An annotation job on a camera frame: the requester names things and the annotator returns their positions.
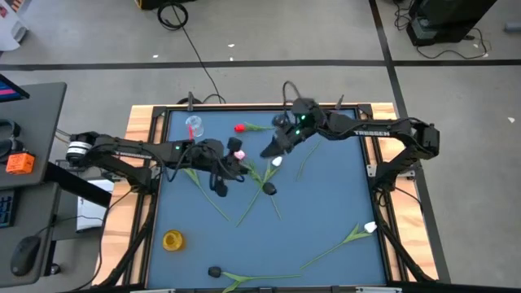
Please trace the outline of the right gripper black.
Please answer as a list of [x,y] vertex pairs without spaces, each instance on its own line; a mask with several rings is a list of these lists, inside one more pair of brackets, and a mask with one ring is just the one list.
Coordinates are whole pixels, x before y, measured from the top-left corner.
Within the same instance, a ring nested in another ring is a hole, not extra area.
[[296,124],[292,124],[283,114],[276,115],[272,119],[275,128],[272,141],[260,153],[261,158],[272,158],[286,155],[302,141],[300,130]]

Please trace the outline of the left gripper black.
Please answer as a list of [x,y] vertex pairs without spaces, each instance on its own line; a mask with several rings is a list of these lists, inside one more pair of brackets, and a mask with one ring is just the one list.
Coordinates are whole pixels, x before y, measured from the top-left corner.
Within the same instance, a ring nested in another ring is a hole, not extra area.
[[235,156],[243,142],[231,137],[227,142],[228,153],[224,155],[224,145],[216,139],[197,142],[190,151],[191,166],[210,173],[209,188],[219,197],[226,197],[228,187],[225,180],[242,182],[248,174],[249,164]]

